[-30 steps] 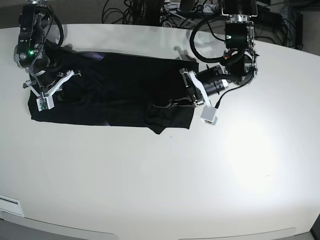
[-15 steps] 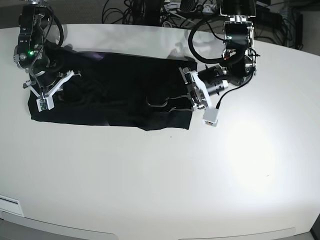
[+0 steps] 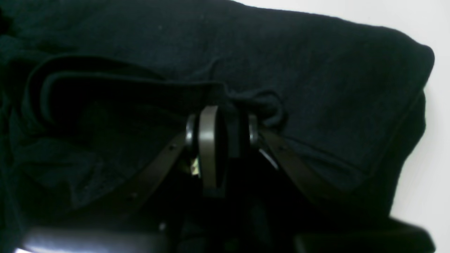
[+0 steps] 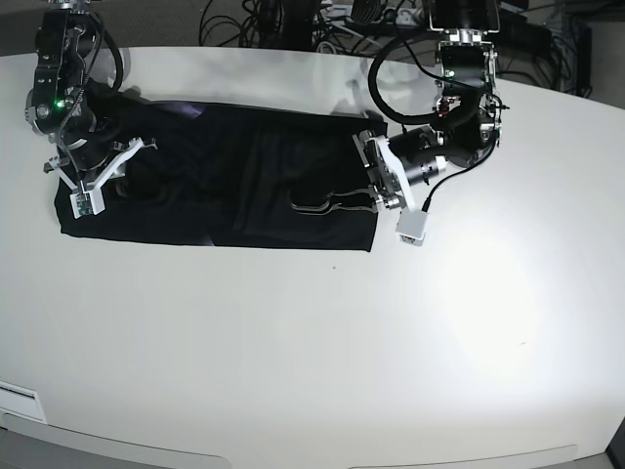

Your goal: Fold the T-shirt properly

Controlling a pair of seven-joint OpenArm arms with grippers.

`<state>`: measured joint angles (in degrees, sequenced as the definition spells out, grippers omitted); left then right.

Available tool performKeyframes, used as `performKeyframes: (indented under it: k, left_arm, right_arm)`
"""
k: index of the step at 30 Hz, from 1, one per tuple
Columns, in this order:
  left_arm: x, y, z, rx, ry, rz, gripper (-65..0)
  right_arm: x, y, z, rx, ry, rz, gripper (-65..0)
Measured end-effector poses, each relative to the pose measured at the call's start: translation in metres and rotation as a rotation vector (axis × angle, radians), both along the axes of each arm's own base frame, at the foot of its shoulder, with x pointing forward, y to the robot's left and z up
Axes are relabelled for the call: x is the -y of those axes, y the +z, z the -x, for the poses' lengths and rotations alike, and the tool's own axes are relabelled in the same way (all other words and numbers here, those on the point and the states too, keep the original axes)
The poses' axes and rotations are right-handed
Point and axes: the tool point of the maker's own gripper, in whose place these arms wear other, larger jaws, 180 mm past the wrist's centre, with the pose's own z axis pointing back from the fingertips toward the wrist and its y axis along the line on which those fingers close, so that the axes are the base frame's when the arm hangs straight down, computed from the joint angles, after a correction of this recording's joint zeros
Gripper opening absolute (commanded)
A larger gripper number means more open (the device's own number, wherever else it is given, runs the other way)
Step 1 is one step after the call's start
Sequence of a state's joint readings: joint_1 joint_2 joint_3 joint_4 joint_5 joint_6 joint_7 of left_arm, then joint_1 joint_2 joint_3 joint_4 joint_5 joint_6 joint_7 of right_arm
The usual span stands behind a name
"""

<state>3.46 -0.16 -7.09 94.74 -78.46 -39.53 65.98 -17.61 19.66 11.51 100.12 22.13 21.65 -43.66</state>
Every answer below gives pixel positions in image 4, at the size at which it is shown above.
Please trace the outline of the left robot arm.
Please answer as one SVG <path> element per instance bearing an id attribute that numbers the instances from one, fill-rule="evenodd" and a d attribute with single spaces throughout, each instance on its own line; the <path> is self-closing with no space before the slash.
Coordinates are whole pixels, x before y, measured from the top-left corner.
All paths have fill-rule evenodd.
<path id="1" fill-rule="evenodd" d="M 384 21 L 394 38 L 384 45 L 368 69 L 370 97 L 382 114 L 402 127 L 395 137 L 364 131 L 355 137 L 370 184 L 351 192 L 328 192 L 311 197 L 296 193 L 292 208 L 304 215 L 322 216 L 335 210 L 371 211 L 375 205 L 399 208 L 405 214 L 425 214 L 430 202 L 415 201 L 413 187 L 433 179 L 448 165 L 466 173 L 483 164 L 499 145 L 501 113 L 505 106 L 496 93 L 497 52 L 489 36 L 500 29 L 494 1 L 425 1 L 415 18 L 400 6 L 384 12 L 379 1 L 355 1 L 352 19 L 368 24 Z M 438 72 L 428 72 L 437 86 L 429 113 L 405 114 L 392 108 L 378 86 L 383 62 L 395 49 L 434 41 Z"/>

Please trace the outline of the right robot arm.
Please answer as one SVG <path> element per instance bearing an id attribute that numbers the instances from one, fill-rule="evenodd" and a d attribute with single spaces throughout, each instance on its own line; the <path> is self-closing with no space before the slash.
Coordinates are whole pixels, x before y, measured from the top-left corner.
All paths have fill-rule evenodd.
<path id="1" fill-rule="evenodd" d="M 156 142 L 116 140 L 120 127 L 98 116 L 88 98 L 110 98 L 123 82 L 123 59 L 104 19 L 88 1 L 51 1 L 35 37 L 37 66 L 24 117 L 58 154 L 44 165 L 70 190 L 73 216 L 105 210 L 103 187 L 125 176 L 126 163 Z"/>

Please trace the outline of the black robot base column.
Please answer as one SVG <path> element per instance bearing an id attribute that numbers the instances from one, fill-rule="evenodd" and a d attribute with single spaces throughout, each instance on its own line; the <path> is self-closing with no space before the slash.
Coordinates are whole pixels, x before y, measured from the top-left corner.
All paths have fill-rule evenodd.
<path id="1" fill-rule="evenodd" d="M 320 5 L 320 0 L 261 1 L 258 11 L 259 46 L 312 51 L 313 19 Z"/>

